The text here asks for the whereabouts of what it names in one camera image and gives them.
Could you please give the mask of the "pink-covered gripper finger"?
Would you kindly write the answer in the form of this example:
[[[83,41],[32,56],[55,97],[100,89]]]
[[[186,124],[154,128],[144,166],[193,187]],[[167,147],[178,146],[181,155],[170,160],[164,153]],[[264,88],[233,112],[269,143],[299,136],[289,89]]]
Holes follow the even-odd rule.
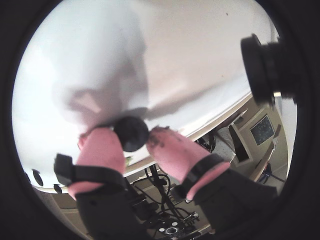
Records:
[[[95,240],[149,240],[127,196],[123,177],[125,157],[118,136],[109,128],[96,128],[82,137],[75,164],[57,154],[54,173],[76,201],[80,217]]]
[[[179,182],[175,195],[199,206],[217,235],[252,228],[278,197],[275,187],[243,176],[218,154],[170,128],[153,128],[146,148]]]

